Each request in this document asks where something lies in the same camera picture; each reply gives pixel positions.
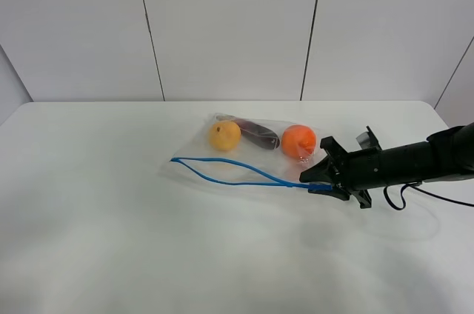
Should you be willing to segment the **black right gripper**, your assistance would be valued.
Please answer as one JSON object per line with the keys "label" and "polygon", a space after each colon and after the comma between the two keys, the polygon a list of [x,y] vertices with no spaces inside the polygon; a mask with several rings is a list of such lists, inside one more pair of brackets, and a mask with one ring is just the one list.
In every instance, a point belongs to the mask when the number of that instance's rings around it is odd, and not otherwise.
{"label": "black right gripper", "polygon": [[299,181],[332,184],[328,196],[341,201],[349,201],[350,196],[354,196],[361,209],[371,208],[368,189],[375,184],[376,173],[380,170],[378,157],[382,149],[348,152],[332,136],[323,138],[320,147],[327,157],[301,172]]}

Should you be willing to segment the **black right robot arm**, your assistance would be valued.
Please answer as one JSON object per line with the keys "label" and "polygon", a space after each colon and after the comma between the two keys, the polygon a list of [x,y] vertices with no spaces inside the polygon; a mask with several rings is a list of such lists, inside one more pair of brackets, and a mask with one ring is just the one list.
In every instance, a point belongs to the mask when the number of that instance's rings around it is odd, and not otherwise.
{"label": "black right robot arm", "polygon": [[370,128],[356,138],[358,151],[346,151],[332,136],[320,142],[326,156],[303,171],[299,181],[310,193],[348,201],[354,196],[361,209],[372,207],[369,190],[381,187],[395,210],[387,188],[417,189],[424,182],[473,178],[473,124],[434,133],[426,141],[382,149]]}

